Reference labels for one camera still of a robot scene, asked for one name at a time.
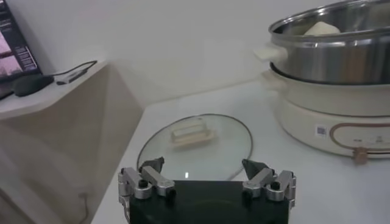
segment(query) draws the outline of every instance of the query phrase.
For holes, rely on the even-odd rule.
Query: pot handle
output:
[[[287,90],[287,83],[277,77],[274,72],[267,70],[262,72],[259,76],[261,84],[266,88],[266,90],[276,91],[279,93],[284,93]]]
[[[267,43],[263,48],[253,51],[260,61],[276,63],[288,58],[287,50],[284,47],[276,46],[272,43]]]

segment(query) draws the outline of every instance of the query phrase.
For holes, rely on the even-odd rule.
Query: stainless steel pot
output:
[[[317,22],[341,33],[308,36]],[[274,70],[306,82],[332,85],[390,83],[390,1],[339,2],[277,21],[269,28],[278,57]]]

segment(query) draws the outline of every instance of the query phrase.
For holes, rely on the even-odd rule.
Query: white countertop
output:
[[[226,114],[245,123],[252,132],[251,160],[264,162],[277,172],[291,170],[297,176],[296,207],[291,211],[290,223],[390,223],[390,161],[370,160],[364,166],[355,166],[350,158],[295,140],[275,120],[271,107],[275,100],[274,93],[251,82],[153,104],[145,109],[117,171],[135,167],[146,141],[170,123],[197,114]],[[234,180],[246,180],[244,172]],[[118,202],[116,174],[92,221],[107,223],[127,223]]]
[[[0,100],[0,120],[34,113],[50,107],[76,89],[76,87],[83,82],[87,81],[92,75],[95,75],[106,65],[106,61],[98,62],[96,65],[92,66],[86,74],[67,85],[58,86],[54,81],[44,89],[29,96],[17,97],[11,95]],[[55,79],[57,80],[58,78],[66,77],[66,75],[58,76]]]

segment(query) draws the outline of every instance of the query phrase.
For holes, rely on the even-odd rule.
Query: metal bracket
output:
[[[290,209],[295,206],[297,178],[291,171],[283,170],[271,184],[266,186],[267,198],[271,201],[290,201]]]
[[[243,191],[251,198],[260,197],[261,188],[271,183],[274,178],[274,171],[270,168],[264,168],[251,180],[243,182]]]
[[[137,199],[147,199],[152,195],[152,185],[142,179],[133,168],[123,168],[119,173],[119,195],[134,195]]]
[[[176,195],[175,182],[166,179],[151,166],[142,167],[141,176],[156,187],[158,195],[166,198]]]

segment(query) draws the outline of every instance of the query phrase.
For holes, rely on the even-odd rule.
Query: computer mouse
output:
[[[45,88],[52,82],[54,82],[53,76],[45,76],[41,74],[27,75],[15,80],[13,83],[13,92],[19,97],[28,96]]]

